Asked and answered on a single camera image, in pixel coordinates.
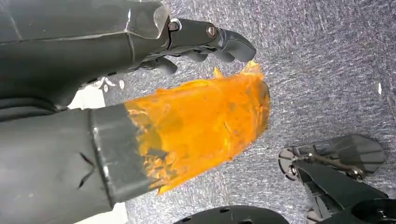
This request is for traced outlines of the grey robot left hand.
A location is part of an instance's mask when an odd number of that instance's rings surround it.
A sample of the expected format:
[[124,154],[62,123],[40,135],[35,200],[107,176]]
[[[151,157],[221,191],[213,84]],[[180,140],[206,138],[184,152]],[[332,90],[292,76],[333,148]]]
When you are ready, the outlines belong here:
[[[76,93],[167,56],[209,54],[247,67],[99,109]],[[0,3],[0,221],[73,224],[231,159],[266,128],[255,47],[210,22],[171,19],[157,0]]]

